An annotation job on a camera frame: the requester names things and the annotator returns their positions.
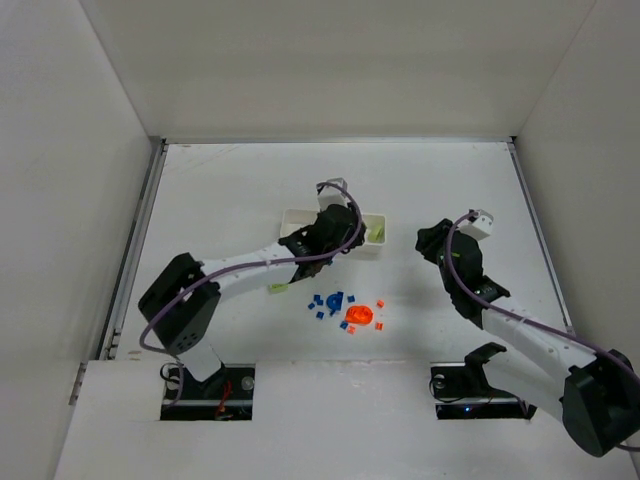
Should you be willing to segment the blue round lego piece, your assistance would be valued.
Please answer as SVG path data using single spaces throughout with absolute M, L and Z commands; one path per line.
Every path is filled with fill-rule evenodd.
M 342 309 L 343 300 L 344 293 L 342 291 L 337 291 L 333 294 L 330 294 L 326 298 L 325 305 L 330 315 L 334 315 Z

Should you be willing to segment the green 2x3 lego brick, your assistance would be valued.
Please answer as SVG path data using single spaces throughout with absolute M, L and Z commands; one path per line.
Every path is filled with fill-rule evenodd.
M 283 293 L 288 289 L 288 284 L 272 284 L 268 287 L 271 294 Z

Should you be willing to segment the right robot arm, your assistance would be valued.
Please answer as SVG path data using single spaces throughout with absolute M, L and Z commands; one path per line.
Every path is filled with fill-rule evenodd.
M 639 376 L 628 358 L 536 320 L 484 272 L 479 246 L 493 218 L 472 210 L 417 232 L 415 249 L 439 269 L 456 312 L 493 341 L 453 365 L 431 369 L 439 406 L 460 419 L 498 398 L 516 400 L 524 418 L 542 410 L 587 454 L 602 457 L 639 431 Z

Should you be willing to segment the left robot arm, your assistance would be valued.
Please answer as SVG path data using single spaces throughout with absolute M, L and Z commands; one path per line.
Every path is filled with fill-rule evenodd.
M 216 261 L 174 257 L 139 300 L 147 321 L 140 347 L 174 358 L 199 383 L 220 376 L 225 365 L 208 339 L 219 306 L 262 287 L 315 277 L 336 255 L 362 245 L 365 230 L 350 201 L 327 206 L 312 224 L 249 254 Z

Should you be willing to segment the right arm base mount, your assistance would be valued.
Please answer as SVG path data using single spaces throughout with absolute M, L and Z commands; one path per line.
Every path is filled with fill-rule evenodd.
M 487 380 L 484 367 L 506 351 L 505 346 L 490 342 L 467 354 L 463 361 L 433 363 L 428 388 L 435 401 L 436 419 L 531 420 L 536 406 L 494 388 Z

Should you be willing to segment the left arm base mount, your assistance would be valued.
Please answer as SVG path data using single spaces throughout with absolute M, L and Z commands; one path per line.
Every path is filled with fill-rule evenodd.
M 256 369 L 254 364 L 227 364 L 212 380 L 196 381 L 175 363 L 160 368 L 164 382 L 161 421 L 250 421 Z

